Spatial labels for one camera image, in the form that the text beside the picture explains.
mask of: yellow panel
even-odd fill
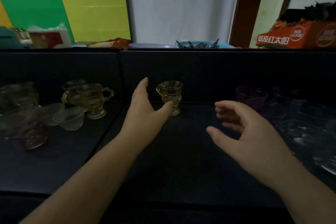
[[[75,41],[131,39],[126,0],[63,0]]]
[[[12,28],[13,25],[8,18],[8,15],[6,13],[5,8],[2,5],[2,2],[0,1],[0,26],[5,26],[7,28]]]

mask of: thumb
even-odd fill
[[[170,116],[171,112],[173,111],[173,101],[169,101],[165,103],[159,110],[156,111],[157,118],[162,120],[165,123]]]
[[[222,133],[219,129],[214,127],[207,127],[207,132],[211,136],[213,142],[229,154],[231,157],[235,158],[236,150],[239,145],[239,141],[228,137],[224,133]]]

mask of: red circle logo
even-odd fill
[[[336,24],[331,23],[325,26],[317,35],[316,44],[318,47],[327,47],[336,40]]]
[[[303,38],[304,35],[305,35],[305,28],[301,26],[297,26],[293,28],[293,30],[291,31],[291,40],[293,42],[296,42],[300,40],[301,38]]]

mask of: green panel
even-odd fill
[[[1,0],[14,27],[27,29],[31,25],[41,28],[56,27],[64,23],[73,41],[62,0]]]

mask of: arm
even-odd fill
[[[241,137],[237,141],[208,127],[214,143],[275,190],[296,224],[336,223],[336,194],[297,161],[267,120],[242,103],[221,101],[215,106],[223,126]]]
[[[172,102],[154,111],[142,80],[121,132],[21,223],[98,223],[141,151],[156,137]]]

